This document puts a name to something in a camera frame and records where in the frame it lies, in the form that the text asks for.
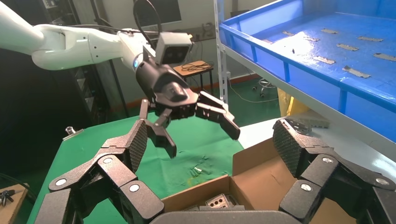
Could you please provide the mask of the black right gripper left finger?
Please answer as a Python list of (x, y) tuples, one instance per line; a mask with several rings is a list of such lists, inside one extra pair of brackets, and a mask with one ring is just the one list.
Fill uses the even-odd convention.
[(104, 200), (129, 224), (152, 222), (164, 204), (136, 175), (147, 140), (144, 120), (107, 139), (92, 159), (50, 182), (35, 223), (81, 224)]

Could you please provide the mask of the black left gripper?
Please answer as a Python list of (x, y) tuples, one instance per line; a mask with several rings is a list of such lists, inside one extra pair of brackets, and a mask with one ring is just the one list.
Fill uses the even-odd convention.
[[(177, 155), (177, 146), (166, 128), (171, 119), (183, 119), (193, 116), (218, 123), (228, 136), (237, 140), (240, 128), (234, 122), (228, 104), (201, 91), (192, 91), (189, 85), (169, 65), (158, 65), (150, 58), (136, 69), (136, 80), (147, 99), (141, 101), (139, 118), (144, 121), (147, 135), (155, 147), (164, 148), (173, 159)], [(154, 110), (158, 119), (152, 123), (148, 112)]]

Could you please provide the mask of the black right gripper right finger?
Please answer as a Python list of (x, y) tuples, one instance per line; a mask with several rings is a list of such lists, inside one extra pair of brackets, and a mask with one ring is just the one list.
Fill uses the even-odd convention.
[(359, 224), (395, 223), (395, 183), (342, 158), (321, 139), (301, 134), (299, 127), (288, 119), (273, 126), (275, 150), (296, 179), (279, 210), (307, 224), (330, 199)]

